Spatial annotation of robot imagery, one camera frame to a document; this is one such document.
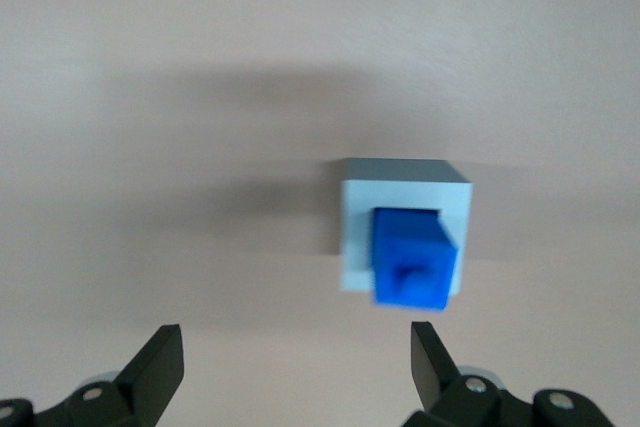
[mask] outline silver screw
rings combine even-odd
[[[100,387],[94,387],[93,389],[87,390],[84,394],[82,394],[82,400],[89,401],[97,399],[102,395],[102,389]]]
[[[551,403],[562,410],[573,409],[573,401],[565,394],[560,392],[553,392],[549,395]]]
[[[6,419],[7,417],[11,417],[14,411],[15,409],[10,405],[0,407],[0,419]]]
[[[477,394],[481,394],[487,390],[487,384],[477,377],[469,377],[465,382],[465,385],[467,386],[467,389]]]

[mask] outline background wall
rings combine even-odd
[[[640,417],[640,0],[0,0],[0,398],[180,322],[160,425],[400,425],[409,323]],[[475,182],[444,314],[340,293],[336,159]]]

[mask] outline black plastic part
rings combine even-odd
[[[411,324],[411,375],[425,410],[460,377],[460,371],[429,322]]]
[[[183,355],[180,327],[162,326],[115,378],[143,426],[158,423],[178,389],[184,377]]]
[[[429,322],[411,325],[411,372],[425,411],[414,413],[404,427],[613,427],[591,400],[575,392],[542,390],[528,404],[484,377],[460,375]],[[568,397],[571,407],[554,405],[554,393]]]
[[[571,409],[558,408],[551,403],[552,394],[566,395],[573,404]],[[579,427],[597,425],[613,427],[602,411],[584,395],[570,390],[541,390],[533,397],[536,425],[543,427]]]
[[[180,326],[165,325],[113,382],[85,385],[36,415],[28,400],[0,401],[0,427],[153,427],[183,376]]]

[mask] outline blue block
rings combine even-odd
[[[437,211],[375,209],[371,262],[376,301],[444,310],[457,254]]]

